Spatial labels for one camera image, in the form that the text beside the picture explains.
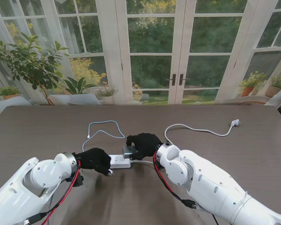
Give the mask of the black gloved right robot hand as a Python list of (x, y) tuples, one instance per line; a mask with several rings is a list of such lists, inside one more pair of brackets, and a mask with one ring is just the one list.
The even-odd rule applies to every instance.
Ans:
[(131, 160), (142, 160), (145, 157), (152, 157), (155, 151), (163, 145), (160, 139), (151, 133), (140, 133), (138, 135), (129, 135), (126, 139), (126, 145), (134, 144), (136, 153), (130, 156)]

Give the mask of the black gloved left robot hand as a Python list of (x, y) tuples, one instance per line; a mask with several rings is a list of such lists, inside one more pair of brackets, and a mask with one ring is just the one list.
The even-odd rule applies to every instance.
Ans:
[(93, 169), (105, 176), (112, 176), (111, 157), (103, 149), (91, 148), (76, 154), (75, 158), (80, 161), (82, 169)]

